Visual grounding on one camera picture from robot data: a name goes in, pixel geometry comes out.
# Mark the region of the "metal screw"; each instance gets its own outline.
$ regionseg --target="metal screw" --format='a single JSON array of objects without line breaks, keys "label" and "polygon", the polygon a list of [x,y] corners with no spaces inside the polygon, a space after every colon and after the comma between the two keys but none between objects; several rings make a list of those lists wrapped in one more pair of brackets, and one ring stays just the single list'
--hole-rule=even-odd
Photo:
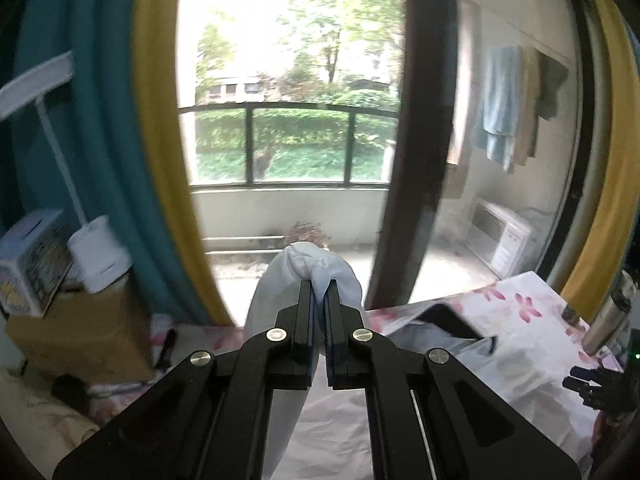
[{"label": "metal screw", "polygon": [[366,328],[359,328],[351,334],[356,341],[369,341],[373,337],[373,332]]},{"label": "metal screw", "polygon": [[198,350],[191,354],[191,364],[194,366],[205,366],[209,364],[211,361],[211,354],[209,352],[205,352],[204,350]]},{"label": "metal screw", "polygon": [[449,360],[449,352],[442,348],[434,348],[429,352],[429,359],[436,364],[443,365]]},{"label": "metal screw", "polygon": [[267,339],[269,341],[282,341],[287,337],[287,331],[281,328],[272,328],[267,332]]}]

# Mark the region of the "blue towel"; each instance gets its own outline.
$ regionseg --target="blue towel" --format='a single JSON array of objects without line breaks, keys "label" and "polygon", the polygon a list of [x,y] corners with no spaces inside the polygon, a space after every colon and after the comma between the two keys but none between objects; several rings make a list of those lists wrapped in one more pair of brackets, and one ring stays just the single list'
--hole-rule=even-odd
[{"label": "blue towel", "polygon": [[490,49],[484,66],[482,128],[477,143],[489,160],[510,173],[520,115],[522,63],[522,48],[508,45]]},{"label": "blue towel", "polygon": [[482,126],[494,135],[513,137],[520,113],[522,47],[492,48],[484,67],[484,112]]}]

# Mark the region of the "hanging towel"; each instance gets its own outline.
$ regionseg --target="hanging towel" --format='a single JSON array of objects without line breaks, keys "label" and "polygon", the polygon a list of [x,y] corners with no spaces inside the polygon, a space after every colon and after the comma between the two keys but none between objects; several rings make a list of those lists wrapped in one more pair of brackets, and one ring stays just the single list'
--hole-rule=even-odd
[{"label": "hanging towel", "polygon": [[516,45],[489,50],[484,66],[481,143],[486,156],[512,171],[514,136],[520,114],[522,49]]},{"label": "hanging towel", "polygon": [[513,172],[524,166],[538,129],[540,63],[533,47],[507,45],[489,50],[484,70],[482,131],[478,146],[487,158]]},{"label": "hanging towel", "polygon": [[520,110],[513,147],[513,164],[524,166],[535,153],[540,100],[540,53],[533,46],[522,48]]},{"label": "hanging towel", "polygon": [[558,60],[539,52],[540,99],[538,115],[551,120],[558,114],[558,91],[569,76],[569,69]]}]

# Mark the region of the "tissue box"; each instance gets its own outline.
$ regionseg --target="tissue box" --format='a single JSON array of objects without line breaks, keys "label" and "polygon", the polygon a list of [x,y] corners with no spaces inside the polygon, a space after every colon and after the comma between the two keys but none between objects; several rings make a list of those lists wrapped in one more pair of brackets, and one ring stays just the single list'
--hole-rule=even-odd
[{"label": "tissue box", "polygon": [[42,319],[11,316],[6,334],[29,366],[86,384],[153,379],[150,316],[126,274],[97,294],[60,292]]},{"label": "tissue box", "polygon": [[8,314],[41,317],[71,266],[61,210],[25,215],[0,240],[0,303]]}]

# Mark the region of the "balcony floor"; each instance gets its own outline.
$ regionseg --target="balcony floor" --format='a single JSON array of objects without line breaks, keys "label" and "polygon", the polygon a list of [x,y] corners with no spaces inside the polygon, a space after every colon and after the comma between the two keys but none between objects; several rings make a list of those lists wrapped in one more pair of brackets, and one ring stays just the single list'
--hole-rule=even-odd
[{"label": "balcony floor", "polygon": [[[365,297],[371,276],[374,247],[332,246],[330,249],[340,254],[353,268],[362,284],[362,295]],[[259,258],[211,265],[218,290],[236,324],[244,325],[255,287],[267,265]],[[436,240],[422,261],[410,302],[467,292],[493,283],[496,279],[491,270],[466,247],[455,242]]]}]

